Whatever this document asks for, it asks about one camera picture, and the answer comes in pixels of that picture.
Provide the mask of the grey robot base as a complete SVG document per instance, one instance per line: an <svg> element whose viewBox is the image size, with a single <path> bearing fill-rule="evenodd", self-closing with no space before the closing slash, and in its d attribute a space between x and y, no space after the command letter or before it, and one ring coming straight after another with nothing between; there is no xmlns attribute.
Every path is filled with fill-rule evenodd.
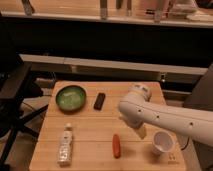
<svg viewBox="0 0 213 171"><path fill-rule="evenodd" d="M184 101L185 108L213 111L213 63ZM213 147L193 142L202 171L213 171Z"/></svg>

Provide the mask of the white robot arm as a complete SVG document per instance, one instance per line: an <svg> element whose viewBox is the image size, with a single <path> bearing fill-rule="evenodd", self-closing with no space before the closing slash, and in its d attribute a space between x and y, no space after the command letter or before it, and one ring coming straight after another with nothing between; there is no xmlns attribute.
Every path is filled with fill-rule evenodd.
<svg viewBox="0 0 213 171"><path fill-rule="evenodd" d="M145 84L134 84L120 100L118 109L133 129L143 123L182 134L213 147L213 112L160 105L150 101L151 90Z"/></svg>

